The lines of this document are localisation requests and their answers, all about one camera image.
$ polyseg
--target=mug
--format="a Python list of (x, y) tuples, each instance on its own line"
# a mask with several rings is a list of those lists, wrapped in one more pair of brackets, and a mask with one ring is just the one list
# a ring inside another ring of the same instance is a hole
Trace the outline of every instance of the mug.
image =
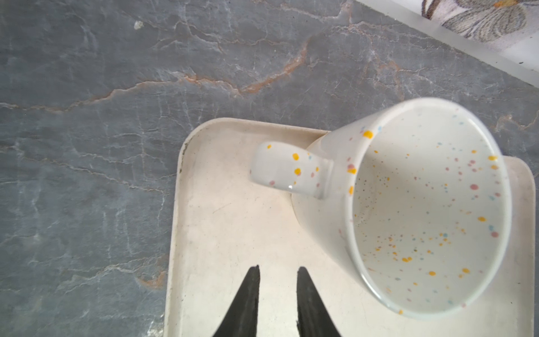
[(511, 226), (503, 157), (470, 111), (405, 101), (302, 149), (265, 142), (251, 180), (292, 193), (301, 226), (392, 311), (437, 318), (498, 270)]

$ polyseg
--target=tray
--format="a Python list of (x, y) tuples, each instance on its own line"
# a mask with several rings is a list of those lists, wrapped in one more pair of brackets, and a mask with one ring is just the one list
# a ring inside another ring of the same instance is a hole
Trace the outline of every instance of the tray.
[(528, 166), (504, 157), (513, 193), (508, 251), (487, 291), (436, 321), (396, 315), (357, 285), (300, 228), (290, 194), (248, 180), (267, 140), (306, 147), (327, 131), (221, 118), (184, 142), (172, 223), (164, 336), (210, 337), (247, 269), (260, 265), (257, 336), (297, 336), (296, 273), (309, 271), (346, 336), (532, 336), (535, 184)]

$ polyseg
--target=orange spot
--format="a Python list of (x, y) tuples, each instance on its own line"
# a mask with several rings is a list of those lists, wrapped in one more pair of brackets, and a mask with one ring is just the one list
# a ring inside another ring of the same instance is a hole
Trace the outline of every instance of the orange spot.
[(501, 0), (496, 3), (494, 3), (494, 7), (496, 8), (504, 8), (504, 7), (511, 7), (514, 5), (517, 5), (519, 2), (517, 0)]

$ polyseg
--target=gray marble surface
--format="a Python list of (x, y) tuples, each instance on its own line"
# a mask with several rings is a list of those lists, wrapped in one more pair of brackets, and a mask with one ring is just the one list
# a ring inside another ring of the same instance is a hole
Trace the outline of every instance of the gray marble surface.
[(351, 0), (1, 1), (0, 60), (1, 336), (162, 334), (178, 152), (213, 118), (441, 97), (539, 174), (537, 88)]

